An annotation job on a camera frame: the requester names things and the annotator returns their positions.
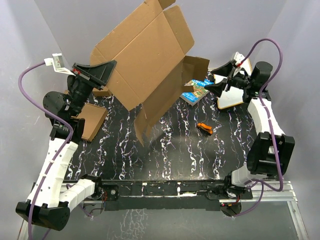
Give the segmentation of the orange toy car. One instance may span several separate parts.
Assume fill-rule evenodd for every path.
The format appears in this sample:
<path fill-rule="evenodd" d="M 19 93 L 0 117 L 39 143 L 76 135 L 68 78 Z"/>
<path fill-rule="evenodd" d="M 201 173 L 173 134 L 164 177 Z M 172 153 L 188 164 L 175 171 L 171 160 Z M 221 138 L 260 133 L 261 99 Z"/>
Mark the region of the orange toy car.
<path fill-rule="evenodd" d="M 204 124 L 204 123 L 202 123 L 202 122 L 199 122 L 199 123 L 197 123 L 196 126 L 197 126 L 199 129 L 201 129 L 201 130 L 205 131 L 206 133 L 208 133 L 209 135 L 212 135 L 212 134 L 213 134 L 213 129 L 212 129 L 212 127 L 209 126 L 209 125 L 206 125 L 206 124 Z"/>

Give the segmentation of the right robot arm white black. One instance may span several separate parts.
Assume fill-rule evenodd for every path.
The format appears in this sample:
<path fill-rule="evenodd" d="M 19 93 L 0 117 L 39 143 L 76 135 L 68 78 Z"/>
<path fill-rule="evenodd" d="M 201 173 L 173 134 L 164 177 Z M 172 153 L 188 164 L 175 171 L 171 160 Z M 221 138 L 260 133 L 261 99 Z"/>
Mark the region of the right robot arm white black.
<path fill-rule="evenodd" d="M 269 177 L 281 181 L 286 173 L 295 146 L 295 140 L 280 128 L 272 112 L 272 103 L 265 84 L 270 79 L 273 66 L 265 61 L 255 64 L 252 73 L 237 67 L 234 60 L 213 69 L 208 75 L 212 82 L 206 90 L 221 97 L 234 87 L 243 91 L 242 100 L 248 103 L 256 130 L 246 162 L 231 171 L 224 180 L 207 187 L 209 193 L 224 195 L 230 199 L 239 197 L 254 183 L 264 183 Z"/>

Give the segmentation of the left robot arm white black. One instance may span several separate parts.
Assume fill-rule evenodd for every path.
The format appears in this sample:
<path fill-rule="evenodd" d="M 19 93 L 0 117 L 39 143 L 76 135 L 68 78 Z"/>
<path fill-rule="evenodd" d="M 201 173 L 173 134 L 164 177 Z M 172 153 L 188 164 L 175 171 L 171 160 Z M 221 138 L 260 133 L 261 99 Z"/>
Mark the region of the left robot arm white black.
<path fill-rule="evenodd" d="M 42 104 L 36 103 L 25 92 L 22 79 L 33 70 L 27 68 L 18 78 L 18 87 L 24 97 L 45 113 L 50 119 L 49 146 L 39 177 L 25 201 L 17 203 L 16 213 L 32 226 L 61 231 L 67 224 L 71 211 L 84 199 L 93 200 L 103 195 L 102 179 L 85 174 L 80 180 L 61 193 L 64 177 L 69 163 L 82 139 L 85 119 L 78 118 L 93 89 L 105 87 L 116 67 L 111 60 L 96 65 L 74 63 L 71 70 L 64 68 L 63 61 L 57 57 L 44 59 L 37 66 L 52 66 L 55 72 L 67 75 L 67 93 L 48 92 Z"/>

